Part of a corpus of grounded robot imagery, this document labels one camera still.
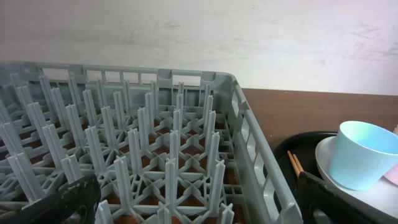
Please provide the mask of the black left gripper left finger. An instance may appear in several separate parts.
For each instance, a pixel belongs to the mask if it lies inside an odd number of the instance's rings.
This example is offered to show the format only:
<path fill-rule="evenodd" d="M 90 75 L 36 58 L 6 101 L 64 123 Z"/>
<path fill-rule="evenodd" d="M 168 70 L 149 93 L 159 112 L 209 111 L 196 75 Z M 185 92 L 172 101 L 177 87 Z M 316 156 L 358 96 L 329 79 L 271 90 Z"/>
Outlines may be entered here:
<path fill-rule="evenodd" d="M 1 223 L 62 223 L 74 213 L 79 214 L 80 223 L 94 223 L 100 198 L 97 176 L 84 176 Z"/>

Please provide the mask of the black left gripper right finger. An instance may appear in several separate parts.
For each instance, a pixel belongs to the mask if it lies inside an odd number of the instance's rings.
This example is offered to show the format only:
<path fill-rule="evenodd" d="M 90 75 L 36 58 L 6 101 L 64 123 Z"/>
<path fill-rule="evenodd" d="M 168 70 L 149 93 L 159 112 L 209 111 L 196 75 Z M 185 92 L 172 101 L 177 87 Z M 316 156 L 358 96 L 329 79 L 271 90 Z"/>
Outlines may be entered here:
<path fill-rule="evenodd" d="M 377 223 L 342 199 L 330 184 L 308 172 L 298 175 L 296 201 L 304 223 L 316 223 L 315 211 L 323 212 L 333 223 Z"/>

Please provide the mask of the pink plastic cup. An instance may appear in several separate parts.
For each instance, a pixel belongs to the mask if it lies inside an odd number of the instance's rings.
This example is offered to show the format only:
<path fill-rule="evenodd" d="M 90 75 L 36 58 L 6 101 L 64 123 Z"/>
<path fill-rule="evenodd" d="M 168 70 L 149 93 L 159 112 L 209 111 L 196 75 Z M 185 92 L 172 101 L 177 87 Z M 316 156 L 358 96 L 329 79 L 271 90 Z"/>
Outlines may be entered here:
<path fill-rule="evenodd" d="M 391 168 L 384 177 L 394 185 L 398 185 L 398 164 Z"/>

